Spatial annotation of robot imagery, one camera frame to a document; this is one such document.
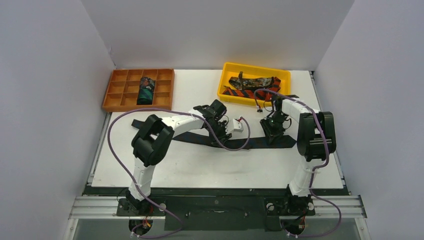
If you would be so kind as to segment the navy striped tie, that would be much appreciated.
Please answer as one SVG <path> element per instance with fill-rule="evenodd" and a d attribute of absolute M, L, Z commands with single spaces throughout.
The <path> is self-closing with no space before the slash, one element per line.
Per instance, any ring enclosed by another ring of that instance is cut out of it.
<path fill-rule="evenodd" d="M 166 153 L 172 140 L 198 145 L 211 145 L 208 128 L 211 125 L 199 115 L 175 115 L 172 117 L 148 116 L 146 121 L 140 121 L 138 132 L 131 141 L 133 152 L 146 150 L 148 154 Z M 292 148 L 296 141 L 291 138 L 291 144 L 267 144 L 265 137 L 247 137 L 244 139 L 228 140 L 225 144 L 219 142 L 215 133 L 213 137 L 219 147 L 228 151 L 251 149 L 286 149 Z"/>

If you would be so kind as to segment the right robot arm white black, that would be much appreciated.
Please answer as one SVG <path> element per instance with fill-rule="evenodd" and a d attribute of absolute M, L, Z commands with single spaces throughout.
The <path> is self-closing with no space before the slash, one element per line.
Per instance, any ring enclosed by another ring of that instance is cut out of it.
<path fill-rule="evenodd" d="M 334 116 L 310 108 L 297 98 L 271 97 L 271 111 L 260 120 L 260 125 L 269 145 L 284 142 L 286 121 L 298 124 L 296 146 L 304 158 L 298 164 L 293 179 L 287 185 L 282 207 L 288 215 L 300 215 L 313 210 L 312 184 L 320 168 L 330 160 L 336 150 Z"/>

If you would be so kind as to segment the yellow plastic tray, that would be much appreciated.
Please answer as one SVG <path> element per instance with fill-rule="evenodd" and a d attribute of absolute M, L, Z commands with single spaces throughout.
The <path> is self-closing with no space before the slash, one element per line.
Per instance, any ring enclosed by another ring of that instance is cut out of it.
<path fill-rule="evenodd" d="M 256 103 L 265 104 L 267 107 L 271 104 L 269 101 L 258 100 L 256 96 L 254 99 L 244 98 L 239 96 L 231 96 L 222 94 L 225 90 L 225 86 L 233 87 L 229 84 L 231 77 L 237 77 L 240 72 L 243 72 L 244 78 L 270 78 L 277 77 L 281 80 L 280 90 L 278 93 L 283 95 L 291 94 L 291 73 L 287 70 L 261 67 L 254 65 L 247 65 L 241 63 L 226 62 L 222 69 L 220 82 L 218 85 L 217 96 L 222 102 L 228 102 L 233 104 L 254 106 Z"/>

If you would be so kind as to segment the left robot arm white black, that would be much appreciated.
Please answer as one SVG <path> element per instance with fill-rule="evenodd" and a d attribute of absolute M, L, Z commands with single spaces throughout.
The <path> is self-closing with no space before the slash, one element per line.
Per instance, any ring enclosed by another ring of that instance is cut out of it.
<path fill-rule="evenodd" d="M 129 208 L 136 215 L 143 215 L 149 210 L 146 197 L 151 194 L 155 166 L 165 158 L 173 138 L 191 130 L 206 129 L 209 131 L 206 140 L 211 145 L 218 146 L 228 141 L 233 132 L 243 130 L 243 125 L 236 119 L 222 119 L 226 112 L 224 104 L 214 100 L 210 105 L 193 107 L 187 115 L 158 117 L 152 114 L 141 124 L 131 141 L 135 157 L 135 182 L 131 183 L 125 193 Z"/>

